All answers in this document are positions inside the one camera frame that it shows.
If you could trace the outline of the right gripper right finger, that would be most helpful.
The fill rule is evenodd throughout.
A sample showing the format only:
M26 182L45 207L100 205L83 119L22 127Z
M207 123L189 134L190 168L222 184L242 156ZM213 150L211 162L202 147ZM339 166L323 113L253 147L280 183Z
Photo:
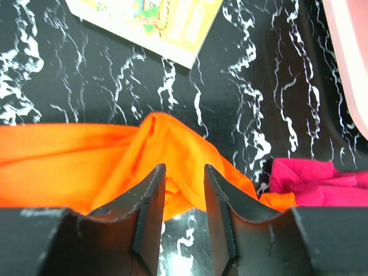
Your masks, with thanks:
M215 275L287 275L279 238L288 214L242 192L209 164L204 188Z

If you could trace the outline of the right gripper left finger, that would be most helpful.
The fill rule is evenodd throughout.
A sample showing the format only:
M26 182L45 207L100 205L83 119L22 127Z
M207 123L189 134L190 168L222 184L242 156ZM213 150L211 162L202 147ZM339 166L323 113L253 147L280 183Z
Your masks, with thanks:
M86 220L93 242L91 275L156 275L166 167L157 165L140 183Z

